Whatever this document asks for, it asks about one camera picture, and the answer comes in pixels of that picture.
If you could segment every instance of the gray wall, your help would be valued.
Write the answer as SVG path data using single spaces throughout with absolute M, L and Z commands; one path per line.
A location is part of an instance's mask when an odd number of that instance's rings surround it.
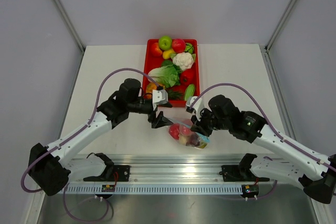
M 51 0 L 0 0 L 0 31 L 0 216 L 18 224 L 29 150 L 56 139 L 81 56 Z
M 162 34 L 204 44 L 265 44 L 288 2 L 62 0 L 86 45 L 139 45 Z
M 336 0 L 300 0 L 271 48 L 298 140 L 328 155 L 336 153 L 335 13 Z

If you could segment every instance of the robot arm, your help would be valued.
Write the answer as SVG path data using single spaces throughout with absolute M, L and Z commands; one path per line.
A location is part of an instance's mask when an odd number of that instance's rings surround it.
M 238 169 L 246 180 L 256 177 L 276 179 L 297 186 L 311 198 L 329 204 L 336 187 L 336 173 L 323 163 L 336 168 L 336 156 L 328 157 L 317 153 L 277 131 L 281 139 L 260 115 L 250 111 L 239 111 L 232 101 L 223 95 L 210 99 L 209 109 L 202 99 L 187 101 L 187 111 L 194 113 L 191 130 L 210 136 L 213 130 L 228 130 L 240 140 L 254 143 L 283 157 L 288 163 L 270 161 L 254 154 L 246 154 Z
M 55 149 L 29 171 L 29 175 L 48 196 L 58 193 L 68 182 L 78 179 L 113 181 L 114 163 L 104 154 L 99 153 L 88 159 L 72 159 L 97 137 L 125 121 L 130 112 L 147 114 L 154 129 L 173 124 L 163 116 L 162 111 L 156 116 L 158 105 L 171 107 L 167 92 L 158 88 L 153 90 L 152 99 L 144 100 L 142 96 L 138 96 L 140 89 L 138 80 L 126 79 L 119 91 L 97 108 L 90 124 L 84 123 L 48 146 L 36 144 L 31 149 L 29 165 L 41 155 Z

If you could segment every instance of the cable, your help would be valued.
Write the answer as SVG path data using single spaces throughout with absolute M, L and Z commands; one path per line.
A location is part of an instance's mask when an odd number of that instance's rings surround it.
M 92 154 L 95 154 L 94 152 L 91 152 L 86 158 L 89 158 Z
M 286 140 L 283 136 L 281 136 L 279 134 L 279 132 L 274 128 L 274 126 L 272 125 L 272 123 L 270 122 L 270 120 L 268 119 L 267 115 L 264 113 L 264 111 L 262 110 L 262 108 L 260 107 L 259 103 L 256 101 L 256 99 L 254 99 L 254 97 L 243 87 L 233 84 L 233 83 L 218 83 L 215 85 L 212 85 L 211 87 L 207 88 L 206 90 L 204 90 L 196 99 L 195 101 L 191 104 L 191 108 L 195 105 L 195 103 L 209 90 L 215 88 L 215 87 L 219 87 L 219 86 L 231 86 L 231 87 L 235 87 L 238 88 L 240 90 L 242 90 L 245 94 L 248 95 L 248 97 L 251 98 L 251 100 L 253 101 L 253 103 L 257 106 L 258 110 L 261 112 L 261 114 L 263 115 L 263 117 L 265 118 L 267 124 L 270 126 L 270 128 L 272 129 L 272 131 L 274 132 L 274 134 L 276 134 L 278 136 L 278 138 L 280 138 L 282 141 L 284 141 L 286 144 L 290 145 L 291 147 L 293 147 L 294 149 L 296 149 L 297 151 L 301 152 L 302 154 L 304 154 L 305 156 L 311 158 L 312 160 L 318 162 L 319 164 L 324 165 L 325 167 L 331 169 L 332 171 L 336 172 L 336 168 L 332 167 L 331 165 L 325 163 L 324 161 L 322 161 L 321 159 L 314 157 L 313 155 L 311 155 L 310 153 L 306 152 L 305 150 L 301 149 L 300 147 L 296 146 L 295 144 L 291 143 L 290 141 Z
M 118 182 L 118 179 L 119 179 L 119 174 L 117 172 L 115 172 L 115 173 L 113 173 L 113 176 L 114 176 L 114 188 L 116 188 L 117 182 Z
M 137 72 L 142 74 L 143 76 L 147 77 L 151 82 L 153 82 L 157 87 L 159 86 L 159 84 L 157 82 L 154 81 L 153 78 L 151 78 L 148 74 L 138 70 L 138 69 L 133 69 L 133 68 L 121 68 L 121 69 L 117 69 L 115 71 L 113 71 L 112 73 L 110 73 L 109 75 L 107 75 L 105 77 L 105 79 L 102 81 L 102 83 L 99 86 L 98 89 L 98 93 L 97 93 L 97 97 L 96 97 L 96 102 L 94 103 L 94 108 L 93 108 L 93 113 L 88 121 L 88 123 L 86 125 L 84 125 L 82 128 L 80 128 L 77 132 L 75 132 L 73 135 L 71 135 L 70 137 L 68 137 L 66 140 L 64 140 L 63 142 L 61 142 L 59 144 L 59 147 L 62 147 L 63 145 L 67 144 L 70 140 L 72 140 L 74 137 L 76 137 L 78 134 L 80 134 L 83 130 L 85 130 L 90 123 L 93 121 L 94 115 L 96 113 L 97 107 L 98 107 L 98 102 L 99 102 L 99 98 L 100 98 L 100 93 L 101 90 L 105 84 L 105 82 L 115 73 L 119 73 L 121 71 L 133 71 L 133 72 Z M 47 151 L 46 153 L 44 153 L 42 156 L 38 157 L 36 160 L 34 160 L 29 166 L 28 168 L 23 172 L 23 175 L 21 177 L 21 188 L 23 189 L 23 191 L 27 192 L 27 193 L 37 193 L 39 191 L 42 191 L 42 189 L 36 189 L 36 190 L 30 190 L 25 186 L 25 178 L 27 176 L 27 174 L 29 173 L 29 171 L 40 161 L 42 160 L 44 157 L 46 157 L 47 155 L 49 155 L 50 153 L 54 152 L 55 150 L 57 150 L 59 148 L 58 146 L 55 146 L 54 148 L 52 148 L 51 150 Z
M 259 178 L 257 177 L 257 178 L 256 178 L 256 182 L 255 182 L 253 185 L 254 185 L 254 186 L 257 185 L 258 182 L 259 182 Z
M 145 93 L 142 97 L 145 97 L 146 95 L 151 95 L 151 96 L 153 96 L 152 93 Z
M 270 157 L 268 157 L 268 156 L 265 156 L 264 158 L 273 161 L 273 159 L 270 158 Z M 265 199 L 265 198 L 271 196 L 275 192 L 275 189 L 277 188 L 277 185 L 278 185 L 278 181 L 274 180 L 272 189 L 268 193 L 266 193 L 265 195 L 262 195 L 262 196 L 260 196 L 258 198 L 248 198 L 247 200 Z M 229 198 L 229 197 L 216 197 L 216 198 L 228 199 L 228 200 L 246 200 L 245 198 Z
M 142 87 L 141 87 L 140 89 L 141 89 L 141 97 L 143 97 L 143 96 L 144 96 L 144 93 L 145 93 L 145 91 L 143 90 L 143 88 L 142 88 Z
M 86 198 L 86 199 L 82 200 L 80 203 L 75 205 L 73 208 L 69 209 L 69 212 L 72 212 L 73 210 L 75 210 L 79 206 L 83 205 L 85 202 L 91 201 L 92 199 L 94 199 L 94 197 L 89 197 L 89 198 Z
M 96 223 L 96 222 L 102 221 L 102 220 L 106 217 L 107 213 L 109 212 L 110 204 L 109 204 L 109 202 L 108 202 L 107 199 L 104 199 L 104 198 L 102 198 L 102 197 L 101 197 L 100 199 L 105 201 L 105 203 L 106 203 L 106 211 L 105 211 L 105 213 L 103 214 L 103 216 L 100 217 L 99 219 L 97 219 L 97 220 L 82 220 L 82 219 L 79 219 L 79 218 L 77 218 L 76 216 L 72 215 L 72 213 L 69 211 L 69 209 L 68 209 L 68 207 L 67 207 L 67 204 L 66 204 L 66 197 L 65 197 L 66 191 L 67 191 L 67 189 L 68 189 L 68 185 L 69 185 L 69 184 L 67 184 L 67 185 L 64 187 L 64 189 L 63 189 L 63 206 L 64 206 L 64 209 L 65 209 L 65 212 L 68 214 L 68 216 L 70 216 L 71 219 L 73 219 L 73 220 L 75 220 L 75 221 L 83 222 L 83 223 Z M 87 198 L 87 199 L 84 200 L 84 202 L 87 201 L 87 200 L 89 200 L 89 199 L 96 199 L 96 197 L 90 197 L 90 198 Z

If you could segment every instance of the red plastic tray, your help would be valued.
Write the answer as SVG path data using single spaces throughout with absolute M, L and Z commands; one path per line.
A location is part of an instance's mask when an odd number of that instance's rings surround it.
M 196 90 L 195 94 L 196 96 L 199 96 L 199 72 L 198 72 L 198 52 L 197 52 L 197 41 L 195 39 L 183 39 L 186 43 L 190 43 L 194 46 L 194 54 L 196 54 L 196 60 L 191 69 L 195 71 L 195 80 L 194 83 Z M 164 61 L 162 57 L 154 57 L 150 53 L 150 47 L 153 43 L 159 42 L 159 39 L 149 39 L 147 42 L 147 50 L 146 50 L 146 58 L 145 58 L 145 66 L 144 66 L 144 72 L 149 73 L 153 68 L 159 68 Z M 147 85 L 149 84 L 149 80 L 144 77 L 142 81 L 142 88 L 143 90 L 146 90 Z M 173 107 L 183 108 L 185 107 L 186 101 L 178 101 L 178 100 L 169 100 L 169 102 L 173 105 Z

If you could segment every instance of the lettuce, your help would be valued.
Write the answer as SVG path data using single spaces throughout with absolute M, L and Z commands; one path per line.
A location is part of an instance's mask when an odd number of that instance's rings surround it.
M 179 72 L 173 65 L 163 66 L 160 68 L 152 69 L 148 75 L 154 79 L 154 81 L 162 83 L 166 88 L 170 88 L 174 85 L 180 85 Z

